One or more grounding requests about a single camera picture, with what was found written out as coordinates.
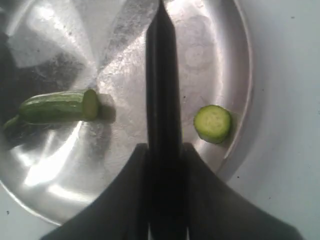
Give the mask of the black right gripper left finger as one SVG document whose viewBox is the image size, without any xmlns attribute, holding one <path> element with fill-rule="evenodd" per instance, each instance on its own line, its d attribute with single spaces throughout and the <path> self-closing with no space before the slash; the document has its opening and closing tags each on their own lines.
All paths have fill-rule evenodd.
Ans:
<svg viewBox="0 0 320 240">
<path fill-rule="evenodd" d="M 128 162 L 84 210 L 42 237 L 44 240 L 146 240 L 145 170 L 148 146 L 139 143 Z"/>
</svg>

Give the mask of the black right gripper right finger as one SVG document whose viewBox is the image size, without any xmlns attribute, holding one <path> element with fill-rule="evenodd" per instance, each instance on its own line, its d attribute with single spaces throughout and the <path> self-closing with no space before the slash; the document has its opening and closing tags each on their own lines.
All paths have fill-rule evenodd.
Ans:
<svg viewBox="0 0 320 240">
<path fill-rule="evenodd" d="M 261 210 L 220 180 L 185 143 L 187 219 L 191 240 L 301 240 L 299 231 Z"/>
</svg>

